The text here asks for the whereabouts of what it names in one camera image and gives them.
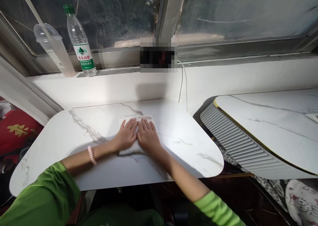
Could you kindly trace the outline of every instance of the bracelet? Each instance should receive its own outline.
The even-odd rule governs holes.
[[[90,157],[90,160],[92,161],[93,165],[97,165],[92,148],[90,146],[88,146],[87,150],[88,150],[89,157]]]

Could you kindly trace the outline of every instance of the green shirt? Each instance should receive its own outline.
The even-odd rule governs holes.
[[[79,198],[80,189],[74,178],[63,164],[56,162],[18,195],[11,207],[0,217],[0,225],[64,226]],[[219,226],[245,226],[214,192],[194,204]],[[90,211],[79,225],[163,226],[164,221],[155,210],[135,211],[128,205],[121,205]]]

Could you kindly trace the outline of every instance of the marble countertop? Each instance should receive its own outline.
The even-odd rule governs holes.
[[[50,165],[113,138],[120,118],[152,115],[162,145],[195,177],[221,173],[224,161],[214,142],[188,114],[169,100],[151,100],[64,110],[53,116],[14,170],[9,188],[17,196]],[[170,181],[147,155],[111,156],[76,178],[80,190]]]
[[[219,96],[215,103],[272,152],[318,174],[318,89]]]

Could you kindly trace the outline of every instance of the bottle label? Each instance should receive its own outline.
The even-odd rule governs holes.
[[[56,53],[53,50],[45,50],[45,51],[51,57],[54,64],[56,64],[58,68],[64,68],[64,65],[62,64],[59,57],[57,57]]]
[[[73,45],[77,59],[83,70],[95,68],[93,55],[90,51],[89,44]]]

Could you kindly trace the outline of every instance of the green sleeve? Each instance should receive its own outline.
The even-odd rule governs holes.
[[[18,195],[0,217],[0,225],[65,226],[79,198],[73,177],[56,162]]]
[[[245,223],[213,191],[194,204],[218,226],[245,226]]]

